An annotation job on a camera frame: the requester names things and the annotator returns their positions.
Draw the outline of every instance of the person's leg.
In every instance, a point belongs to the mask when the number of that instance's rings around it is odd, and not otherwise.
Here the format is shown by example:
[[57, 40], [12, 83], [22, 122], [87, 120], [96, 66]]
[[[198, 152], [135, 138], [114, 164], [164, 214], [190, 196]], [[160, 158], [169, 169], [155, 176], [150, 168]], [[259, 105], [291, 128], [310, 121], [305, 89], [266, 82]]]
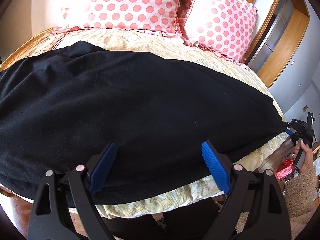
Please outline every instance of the person's leg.
[[218, 216], [212, 198], [163, 213], [167, 235], [174, 240], [202, 240]]
[[103, 219], [114, 236], [125, 240], [166, 240], [167, 234], [151, 215]]

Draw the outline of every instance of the pillow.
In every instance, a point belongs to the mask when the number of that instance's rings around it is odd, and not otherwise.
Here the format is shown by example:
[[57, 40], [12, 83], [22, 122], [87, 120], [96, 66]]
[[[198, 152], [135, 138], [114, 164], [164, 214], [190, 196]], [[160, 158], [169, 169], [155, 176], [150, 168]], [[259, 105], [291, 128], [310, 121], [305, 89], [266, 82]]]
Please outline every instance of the pillow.
[[186, 0], [178, 16], [185, 44], [209, 49], [242, 63], [250, 46], [257, 10], [245, 0]]
[[63, 12], [62, 24], [175, 33], [178, 6], [179, 0], [77, 0]]

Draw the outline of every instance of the black fabric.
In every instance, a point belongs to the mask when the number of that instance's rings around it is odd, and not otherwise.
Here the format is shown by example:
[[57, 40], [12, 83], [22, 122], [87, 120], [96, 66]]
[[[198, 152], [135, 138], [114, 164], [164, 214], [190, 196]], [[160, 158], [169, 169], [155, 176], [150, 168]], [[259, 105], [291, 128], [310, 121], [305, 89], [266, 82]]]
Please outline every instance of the black fabric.
[[[80, 41], [0, 72], [0, 183], [33, 199], [49, 169], [117, 158], [96, 204], [121, 204], [208, 176], [201, 144], [234, 162], [285, 130], [272, 98], [192, 62]], [[73, 206], [71, 194], [68, 204]]]
[[114, 236], [125, 240], [202, 240], [218, 216], [212, 198], [163, 213], [166, 232], [151, 215], [138, 218], [103, 218]]

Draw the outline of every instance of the white wall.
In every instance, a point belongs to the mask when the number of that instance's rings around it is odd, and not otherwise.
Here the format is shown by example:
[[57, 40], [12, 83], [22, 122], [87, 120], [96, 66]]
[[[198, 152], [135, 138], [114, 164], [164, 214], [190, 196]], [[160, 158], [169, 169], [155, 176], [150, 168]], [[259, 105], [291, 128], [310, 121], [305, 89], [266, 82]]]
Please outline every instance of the white wall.
[[258, 30], [267, 18], [274, 0], [255, 0], [253, 5], [258, 9], [257, 23], [252, 33], [252, 39], [256, 36]]
[[310, 22], [291, 62], [271, 86], [270, 93], [286, 113], [304, 94], [320, 61], [320, 20], [308, 1]]
[[13, 0], [0, 20], [0, 55], [5, 60], [37, 33], [57, 26], [70, 0]]
[[318, 67], [316, 69], [315, 74], [312, 77], [312, 80], [316, 84], [318, 89], [320, 90], [320, 62], [319, 62], [319, 65], [318, 65]]
[[[303, 112], [303, 108], [308, 106], [308, 109]], [[315, 136], [317, 141], [320, 139], [320, 97], [316, 92], [313, 85], [310, 85], [306, 92], [299, 98], [299, 100], [284, 114], [287, 121], [290, 122], [293, 118], [302, 121], [307, 121], [308, 112], [313, 113], [315, 122], [313, 129], [315, 130]]]

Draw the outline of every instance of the bed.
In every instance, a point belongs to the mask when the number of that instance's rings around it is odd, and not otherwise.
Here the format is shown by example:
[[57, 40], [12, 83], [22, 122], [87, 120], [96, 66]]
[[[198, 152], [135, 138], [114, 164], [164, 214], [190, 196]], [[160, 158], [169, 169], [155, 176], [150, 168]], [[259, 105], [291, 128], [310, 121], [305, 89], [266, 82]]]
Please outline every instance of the bed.
[[[58, 34], [52, 34], [52, 30], [53, 28], [37, 34], [21, 46], [4, 61], [0, 67], [0, 71], [10, 67], [10, 65], [21, 58], [39, 55], [52, 49], [63, 48], [77, 41], [87, 41], [107, 50], [152, 52], [163, 58], [192, 61], [241, 80], [272, 97], [267, 87], [253, 71], [249, 71], [230, 61], [215, 56], [209, 51], [185, 46], [180, 38], [173, 37], [169, 39], [167, 37], [122, 29], [79, 30]], [[285, 120], [275, 100], [274, 106], [282, 119]], [[263, 147], [239, 160], [238, 163], [242, 164], [247, 170], [255, 170], [286, 138], [287, 135], [281, 133]], [[189, 185], [149, 199], [120, 205], [99, 205], [97, 209], [100, 215], [106, 218], [134, 218], [145, 214], [166, 212], [222, 193], [223, 192], [217, 188], [212, 176], [207, 176]]]

